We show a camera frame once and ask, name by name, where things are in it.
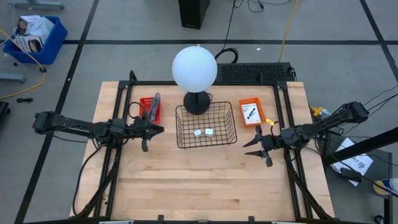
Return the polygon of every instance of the yellow cable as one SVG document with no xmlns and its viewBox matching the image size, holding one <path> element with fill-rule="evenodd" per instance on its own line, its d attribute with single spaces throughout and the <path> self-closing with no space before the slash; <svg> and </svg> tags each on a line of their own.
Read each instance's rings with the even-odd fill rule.
<svg viewBox="0 0 398 224">
<path fill-rule="evenodd" d="M 297 6 L 299 5 L 299 0 L 296 0 L 296 3 L 294 4 L 293 11 L 290 15 L 289 22 L 287 23 L 286 29 L 285 29 L 285 34 L 284 34 L 284 39 L 282 41 L 282 48 L 280 50 L 280 56 L 279 56 L 279 62 L 282 60 L 282 57 L 284 56 L 284 50 L 285 50 L 285 41 L 286 41 L 286 36 L 287 36 L 287 31 L 289 30 L 289 27 L 292 23 L 294 13 L 296 12 Z"/>
<path fill-rule="evenodd" d="M 15 42 L 15 40 L 12 40 L 11 37 L 10 37 L 7 33 L 5 33 L 2 29 L 0 29 L 0 32 L 1 32 L 3 35 L 5 35 L 12 43 L 14 43 L 22 52 L 24 52 L 25 54 L 27 54 L 33 61 L 35 61 L 35 62 L 39 65 L 39 67 L 40 67 L 41 69 L 45 69 L 44 66 L 43 66 L 40 62 L 38 62 L 38 61 L 36 60 L 36 58 L 34 58 L 34 57 L 31 56 L 28 52 L 26 52 L 21 46 L 18 45 L 17 42 Z M 21 91 L 18 91 L 18 92 L 16 92 L 16 93 L 10 94 L 10 95 L 0 96 L 0 99 L 9 98 L 9 97 L 12 97 L 12 96 L 19 95 L 19 94 L 21 94 L 21 93 L 25 93 L 25 92 L 27 92 L 27 91 L 29 91 L 29 90 L 33 90 L 34 88 L 37 88 L 37 87 L 41 86 L 41 84 L 43 84 L 44 80 L 45 80 L 45 73 L 43 73 L 43 77 L 42 77 L 41 81 L 40 81 L 38 84 L 36 84 L 36 85 L 34 85 L 34 86 L 31 86 L 31 87 L 29 87 L 29 88 L 27 88 L 27 89 L 25 89 L 25 90 L 21 90 Z"/>
</svg>

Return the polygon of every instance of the black lamp base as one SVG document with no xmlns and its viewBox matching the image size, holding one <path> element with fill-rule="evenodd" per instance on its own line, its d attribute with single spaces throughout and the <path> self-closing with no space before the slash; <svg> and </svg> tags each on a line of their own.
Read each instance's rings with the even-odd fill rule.
<svg viewBox="0 0 398 224">
<path fill-rule="evenodd" d="M 191 114 L 203 114 L 210 107 L 210 96 L 205 91 L 187 93 L 184 96 L 184 107 Z"/>
</svg>

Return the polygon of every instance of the lamp shade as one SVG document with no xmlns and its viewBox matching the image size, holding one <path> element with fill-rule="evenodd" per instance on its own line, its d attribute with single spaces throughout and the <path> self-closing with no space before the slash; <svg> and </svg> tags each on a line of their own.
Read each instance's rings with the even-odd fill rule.
<svg viewBox="0 0 398 224">
<path fill-rule="evenodd" d="M 187 47 L 174 58 L 172 73 L 177 85 L 188 92 L 199 93 L 216 80 L 217 62 L 203 47 Z"/>
</svg>

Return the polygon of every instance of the white dice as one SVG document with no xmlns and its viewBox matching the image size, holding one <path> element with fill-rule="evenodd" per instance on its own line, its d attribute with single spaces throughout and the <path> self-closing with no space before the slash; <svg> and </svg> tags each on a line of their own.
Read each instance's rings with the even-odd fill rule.
<svg viewBox="0 0 398 224">
<path fill-rule="evenodd" d="M 193 132 L 193 135 L 195 135 L 195 138 L 200 138 L 201 137 L 201 131 L 197 129 L 196 131 Z"/>
<path fill-rule="evenodd" d="M 210 128 L 206 128 L 205 135 L 206 135 L 206 137 L 213 137 L 213 130 Z"/>
</svg>

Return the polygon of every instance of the floor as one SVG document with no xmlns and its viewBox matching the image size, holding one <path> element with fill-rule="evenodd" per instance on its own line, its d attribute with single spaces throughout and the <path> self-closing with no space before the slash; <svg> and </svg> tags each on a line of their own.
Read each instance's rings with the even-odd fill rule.
<svg viewBox="0 0 398 224">
<path fill-rule="evenodd" d="M 135 71 L 139 80 L 172 80 L 172 60 L 182 48 L 201 44 L 213 54 L 220 51 L 232 6 L 229 0 L 212 0 L 202 28 L 194 30 L 181 27 L 177 0 L 63 3 L 62 11 L 39 8 L 15 11 L 15 20 L 25 14 L 58 16 L 69 33 L 55 63 L 47 66 L 45 83 L 18 96 L 33 97 L 34 101 L 16 103 L 18 97 L 6 99 L 12 112 L 2 124 L 0 134 L 1 223 L 16 219 L 44 145 L 45 137 L 34 134 L 31 128 L 35 113 L 57 109 L 65 116 L 91 121 L 102 81 L 126 80 L 130 70 Z M 235 41 L 227 46 L 239 50 L 238 62 L 277 61 L 280 40 L 294 3 L 264 4 L 263 12 L 253 13 L 245 1 L 235 9 L 229 32 L 229 39 Z M 254 2 L 250 7 L 258 10 Z M 295 68 L 311 105 L 333 111 L 349 101 L 365 102 L 397 84 L 398 69 L 394 61 L 398 59 L 397 7 L 395 0 L 299 2 L 282 61 Z M 5 0 L 0 1 L 0 27 L 8 32 L 12 30 L 11 17 L 12 7 Z M 231 57 L 223 55 L 218 62 L 230 62 Z M 15 67 L 14 62 L 11 56 L 4 55 L 0 70 L 22 73 L 27 82 L 0 82 L 0 95 L 25 89 L 42 78 L 36 65 L 18 63 Z M 375 102 L 396 92 L 386 93 Z M 391 100 L 350 134 L 374 136 L 396 127 L 397 107 L 398 101 Z M 383 150 L 392 152 L 396 147 L 394 144 Z M 25 222 L 68 217 L 84 149 L 84 144 L 51 140 Z M 393 162 L 398 163 L 398 153 L 393 156 Z M 397 167 L 393 174 L 397 176 Z M 338 218 L 372 223 L 373 216 L 382 214 L 379 198 L 341 192 L 339 184 L 328 181 Z"/>
</svg>

